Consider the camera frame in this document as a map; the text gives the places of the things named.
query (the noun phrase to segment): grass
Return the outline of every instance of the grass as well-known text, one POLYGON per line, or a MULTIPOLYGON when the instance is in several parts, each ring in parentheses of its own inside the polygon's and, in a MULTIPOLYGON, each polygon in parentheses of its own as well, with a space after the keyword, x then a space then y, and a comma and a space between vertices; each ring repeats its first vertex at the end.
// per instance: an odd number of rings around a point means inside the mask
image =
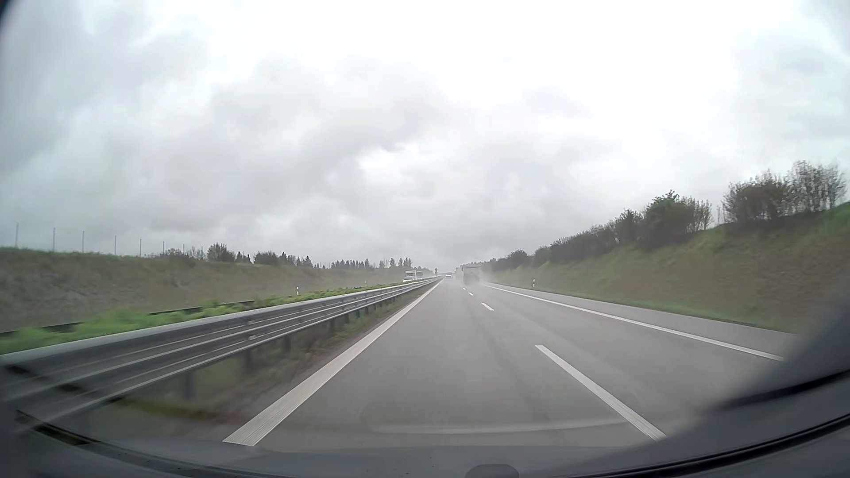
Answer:
POLYGON ((676 246, 616 248, 491 279, 516 287, 536 279, 547 292, 805 333, 818 326, 849 271, 850 204, 793 216, 781 227, 724 225, 676 246))
POLYGON ((217 300, 206 300, 201 304, 201 311, 196 313, 171 312, 167 314, 150 315, 133 310, 113 310, 99 314, 83 321, 74 327, 72 332, 61 333, 37 327, 25 327, 7 337, 0 339, 0 354, 8 354, 19 350, 34 349, 47 345, 62 344, 81 339, 90 339, 113 333, 128 332, 142 328, 157 327, 161 325, 186 322, 203 317, 221 316, 243 310, 260 309, 272 305, 290 304, 311 299, 321 299, 345 293, 354 293, 371 290, 379 287, 389 287, 400 284, 385 284, 364 287, 342 287, 334 290, 316 291, 300 295, 289 295, 284 297, 268 297, 255 299, 250 305, 222 305, 217 300))
POLYGON ((184 309, 396 282, 402 268, 322 270, 0 248, 0 330, 79 322, 117 309, 184 309))

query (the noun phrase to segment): overcast sky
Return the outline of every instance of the overcast sky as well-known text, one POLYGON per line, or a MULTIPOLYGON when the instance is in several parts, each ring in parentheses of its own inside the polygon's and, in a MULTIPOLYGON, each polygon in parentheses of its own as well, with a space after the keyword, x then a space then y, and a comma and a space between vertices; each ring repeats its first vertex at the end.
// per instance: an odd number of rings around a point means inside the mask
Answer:
POLYGON ((0 244, 447 269, 670 189, 847 170, 847 5, 23 0, 0 244))

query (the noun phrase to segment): highway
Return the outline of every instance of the highway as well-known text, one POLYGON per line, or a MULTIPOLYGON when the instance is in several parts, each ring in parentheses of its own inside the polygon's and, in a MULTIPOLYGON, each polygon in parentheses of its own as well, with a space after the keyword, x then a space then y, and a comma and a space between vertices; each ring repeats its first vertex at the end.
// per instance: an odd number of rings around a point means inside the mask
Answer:
POLYGON ((795 336, 443 280, 225 440, 276 451, 659 440, 795 336))

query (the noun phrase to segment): truck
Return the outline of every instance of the truck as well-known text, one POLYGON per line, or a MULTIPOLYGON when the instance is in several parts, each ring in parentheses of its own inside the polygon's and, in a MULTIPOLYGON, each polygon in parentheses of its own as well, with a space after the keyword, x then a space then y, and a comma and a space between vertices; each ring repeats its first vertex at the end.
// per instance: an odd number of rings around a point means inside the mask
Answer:
POLYGON ((463 283, 464 284, 475 284, 481 280, 481 266, 477 264, 463 265, 461 266, 461 270, 463 271, 463 283))

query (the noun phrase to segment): solid white line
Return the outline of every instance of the solid white line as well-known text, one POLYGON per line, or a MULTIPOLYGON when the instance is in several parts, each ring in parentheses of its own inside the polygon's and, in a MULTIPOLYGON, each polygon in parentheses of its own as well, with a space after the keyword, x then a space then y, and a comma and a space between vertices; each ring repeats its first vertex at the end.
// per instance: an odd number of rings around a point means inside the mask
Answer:
POLYGON ((288 417, 296 408, 307 401, 322 385, 333 378, 340 370, 349 364, 356 356, 366 349, 372 342, 381 337, 381 334, 399 321, 407 312, 409 312, 416 304, 419 304, 430 294, 435 287, 422 294, 418 299, 408 304, 404 309, 399 310, 396 314, 388 318, 383 324, 379 325, 375 330, 369 332, 364 338, 360 339, 356 344, 348 347, 342 354, 338 355, 332 361, 325 364, 324 367, 307 377, 303 382, 298 384, 294 389, 289 390, 285 395, 279 398, 275 403, 272 403, 268 408, 260 412, 256 417, 248 420, 248 423, 242 425, 237 431, 233 432, 224 439, 229 443, 238 443, 240 445, 248 445, 253 447, 262 440, 271 430, 288 417))
POLYGON ((655 428, 650 422, 646 420, 646 418, 638 415, 634 410, 629 408, 622 401, 617 400, 617 397, 608 393, 608 391, 599 385, 596 384, 593 380, 590 380, 584 373, 579 372, 575 369, 575 367, 571 366, 564 359, 559 356, 556 356, 551 350, 547 349, 543 345, 535 345, 537 349, 550 359, 555 362, 559 367, 563 368, 566 373, 569 373, 576 380, 581 382, 582 385, 586 386, 588 390, 593 392, 594 395, 598 396, 605 403, 608 404, 609 407, 614 408, 614 411, 622 415, 623 418, 629 421, 629 423, 635 425, 635 428, 641 430, 646 436, 652 438, 653 440, 660 440, 664 438, 664 432, 655 428))
POLYGON ((575 305, 564 304, 563 302, 556 302, 554 300, 542 299, 540 297, 535 297, 533 295, 514 292, 512 290, 502 289, 502 288, 493 287, 493 286, 487 286, 487 287, 493 288, 495 290, 501 290, 502 292, 515 293, 517 295, 521 295, 521 296, 527 297, 529 299, 542 300, 543 302, 548 302, 549 304, 561 305, 563 307, 569 307, 571 309, 581 310, 582 312, 587 312, 587 313, 590 313, 590 314, 596 314, 597 316, 603 316, 603 317, 608 317, 608 318, 611 318, 611 319, 616 319, 618 321, 628 322, 630 324, 639 325, 641 327, 646 327, 646 328, 651 328, 651 329, 654 329, 654 330, 660 330, 662 332, 672 333, 673 335, 678 335, 680 337, 687 337, 688 339, 693 339, 693 340, 699 340, 700 342, 705 342, 707 344, 719 345, 721 347, 726 347, 727 349, 737 350, 739 352, 745 352, 747 354, 752 354, 754 356, 760 356, 760 357, 768 358, 770 360, 775 360, 775 361, 783 361, 784 360, 784 358, 782 358, 781 356, 777 356, 775 354, 770 354, 770 353, 767 353, 767 352, 762 352, 761 350, 750 349, 750 348, 747 348, 747 347, 742 347, 740 345, 730 344, 730 343, 727 343, 727 342, 721 342, 720 340, 709 339, 707 337, 701 337, 700 335, 693 335, 692 333, 681 332, 681 331, 673 330, 671 328, 666 328, 666 327, 660 327, 660 326, 657 326, 657 325, 648 324, 646 322, 633 321, 632 319, 626 319, 625 317, 612 316, 611 314, 605 314, 603 312, 597 312, 595 310, 584 309, 583 307, 576 307, 575 305))

